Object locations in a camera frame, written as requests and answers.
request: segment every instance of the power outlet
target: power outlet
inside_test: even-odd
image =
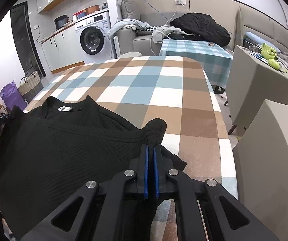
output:
[[[175,0],[175,4],[186,5],[186,0]]]

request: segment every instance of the triangular cutout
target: triangular cutout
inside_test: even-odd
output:
[[[220,196],[220,202],[224,209],[226,218],[228,220],[229,226],[231,229],[236,230],[240,227],[246,226],[250,223],[236,207],[234,207],[230,201],[228,201],[224,196]]]
[[[69,232],[73,226],[83,200],[84,199],[82,197],[77,198],[73,203],[69,205],[68,208],[66,208],[62,213],[60,213],[51,221],[52,225],[66,232]]]

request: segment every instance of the houndstooth pillow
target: houndstooth pillow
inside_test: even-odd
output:
[[[159,28],[160,26],[151,26],[149,28],[146,28],[146,29],[136,29],[135,32],[138,34],[138,35],[152,35],[153,34],[153,31],[157,28]]]

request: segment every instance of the washing machine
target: washing machine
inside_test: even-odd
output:
[[[107,37],[110,29],[108,11],[86,17],[75,24],[76,38],[80,45],[78,54],[85,64],[116,58],[113,40]]]

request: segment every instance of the checkered tablecloth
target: checkered tablecloth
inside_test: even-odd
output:
[[[183,41],[164,39],[160,56],[182,56],[198,61],[211,83],[225,89],[233,56],[215,44],[208,46],[203,41]]]
[[[212,87],[201,65],[176,56],[134,57],[92,63],[65,71],[46,86],[25,112],[49,96],[77,102],[90,95],[138,128],[159,117],[167,123],[162,145],[186,161],[184,172],[214,178],[237,197],[231,144]],[[151,240],[177,240],[174,202],[165,200]]]

